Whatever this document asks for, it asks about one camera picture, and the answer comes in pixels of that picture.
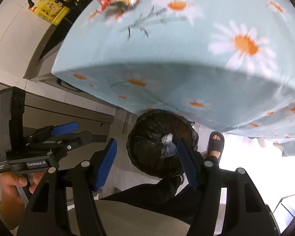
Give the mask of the person's left hand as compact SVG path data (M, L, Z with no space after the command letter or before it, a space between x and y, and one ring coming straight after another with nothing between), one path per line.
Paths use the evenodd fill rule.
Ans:
M34 193L38 184L40 183L44 172L34 173L32 176L33 183L29 187L30 193ZM19 204L24 204L20 194L17 191L17 187L27 186L27 179L22 175L13 174L10 171L0 174L0 181L2 184L2 198L15 201Z

